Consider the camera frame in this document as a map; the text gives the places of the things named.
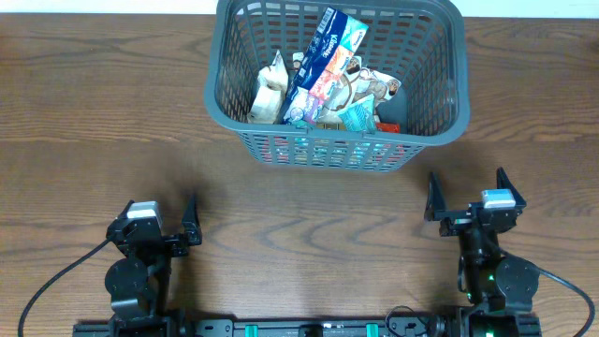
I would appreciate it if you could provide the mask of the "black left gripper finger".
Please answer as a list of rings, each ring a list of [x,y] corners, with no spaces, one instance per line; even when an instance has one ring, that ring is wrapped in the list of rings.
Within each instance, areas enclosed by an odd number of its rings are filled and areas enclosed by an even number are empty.
[[[134,200],[130,199],[124,209],[108,226],[106,233],[107,240],[111,242],[122,242],[128,236],[128,233],[130,232],[130,229],[128,228],[130,220],[127,217],[127,213],[133,204]]]
[[[182,218],[183,233],[189,246],[202,244],[202,232],[197,215],[196,196],[190,197]]]

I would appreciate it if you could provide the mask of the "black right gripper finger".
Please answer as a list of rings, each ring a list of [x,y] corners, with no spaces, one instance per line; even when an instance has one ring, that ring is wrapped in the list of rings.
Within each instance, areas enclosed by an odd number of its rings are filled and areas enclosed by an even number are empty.
[[[517,209],[523,210],[527,206],[526,200],[522,197],[516,187],[509,180],[505,170],[502,167],[496,170],[496,183],[498,189],[507,189],[511,192]]]
[[[442,221],[446,217],[446,200],[441,183],[434,172],[429,174],[429,192],[424,212],[426,221]]]

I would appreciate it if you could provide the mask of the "white paper label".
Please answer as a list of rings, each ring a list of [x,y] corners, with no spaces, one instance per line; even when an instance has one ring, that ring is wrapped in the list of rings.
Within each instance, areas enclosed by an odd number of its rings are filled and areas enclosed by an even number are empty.
[[[351,132],[373,134],[377,130],[373,118],[374,103],[374,95],[370,94],[343,109],[338,116],[345,129]]]

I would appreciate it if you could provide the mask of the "beige cookie bag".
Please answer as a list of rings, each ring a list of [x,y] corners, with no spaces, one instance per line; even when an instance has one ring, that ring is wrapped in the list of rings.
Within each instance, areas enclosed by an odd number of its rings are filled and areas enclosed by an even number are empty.
[[[256,97],[248,114],[250,124],[274,124],[285,100],[288,73],[280,51],[272,63],[262,67],[256,80]]]
[[[353,85],[356,83],[361,70],[362,59],[353,56],[345,72],[337,81],[332,96],[327,100],[317,98],[306,89],[298,87],[295,101],[290,105],[286,120],[295,126],[340,124],[339,112],[352,103],[355,95]]]

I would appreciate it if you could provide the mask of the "Kleenex tissue multipack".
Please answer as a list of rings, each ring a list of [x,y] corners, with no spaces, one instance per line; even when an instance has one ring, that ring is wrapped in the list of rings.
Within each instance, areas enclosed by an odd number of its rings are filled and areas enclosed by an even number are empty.
[[[366,23],[338,9],[324,11],[280,109],[282,124],[316,124],[368,30]]]

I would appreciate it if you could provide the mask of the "cookie bag with clear window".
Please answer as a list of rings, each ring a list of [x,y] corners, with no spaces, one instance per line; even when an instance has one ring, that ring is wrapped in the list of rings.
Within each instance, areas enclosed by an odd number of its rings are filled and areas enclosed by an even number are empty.
[[[354,84],[354,100],[358,101],[368,95],[373,95],[375,105],[392,99],[402,86],[402,83],[395,77],[367,67],[363,67],[359,71]]]

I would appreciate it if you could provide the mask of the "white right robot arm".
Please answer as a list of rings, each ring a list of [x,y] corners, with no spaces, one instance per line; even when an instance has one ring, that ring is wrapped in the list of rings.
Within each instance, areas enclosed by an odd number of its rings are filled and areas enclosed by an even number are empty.
[[[533,296],[540,272],[532,263],[500,251],[498,236],[512,229],[526,201],[502,168],[496,187],[481,192],[481,200],[465,210],[450,210],[439,179],[429,175],[424,218],[440,225],[442,237],[459,239],[459,291],[469,307],[458,306],[429,324],[431,336],[540,336],[533,314]]]

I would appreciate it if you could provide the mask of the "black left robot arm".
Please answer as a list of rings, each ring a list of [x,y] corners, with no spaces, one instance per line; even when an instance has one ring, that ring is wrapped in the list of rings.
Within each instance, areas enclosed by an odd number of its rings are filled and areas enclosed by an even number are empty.
[[[126,325],[175,318],[167,311],[171,260],[189,255],[202,244],[196,198],[191,197],[183,213],[183,230],[162,233],[163,219],[156,201],[129,201],[107,229],[106,237],[124,258],[115,262],[105,277],[110,307]]]

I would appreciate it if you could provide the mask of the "grey plastic basket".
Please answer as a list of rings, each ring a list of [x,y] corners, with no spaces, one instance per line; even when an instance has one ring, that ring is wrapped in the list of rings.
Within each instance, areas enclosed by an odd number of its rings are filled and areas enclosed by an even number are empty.
[[[396,133],[372,134],[248,120],[259,70],[276,55],[305,51],[324,1],[222,1],[216,9],[204,104],[219,125],[238,134],[267,164],[393,171],[420,151],[457,139],[470,120],[464,22],[448,1],[338,0],[333,7],[367,24],[362,64],[400,87],[378,107]]]

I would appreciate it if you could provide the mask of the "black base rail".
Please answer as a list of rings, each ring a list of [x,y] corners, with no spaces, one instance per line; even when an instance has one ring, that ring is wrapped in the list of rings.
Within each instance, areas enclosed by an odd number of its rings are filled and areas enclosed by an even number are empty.
[[[79,323],[75,337],[194,336],[194,337],[395,337],[480,336],[541,337],[540,320],[533,315],[462,316],[398,312],[383,319],[349,320],[261,320],[203,319],[190,321],[171,317],[160,320],[129,320],[116,317],[107,323]]]

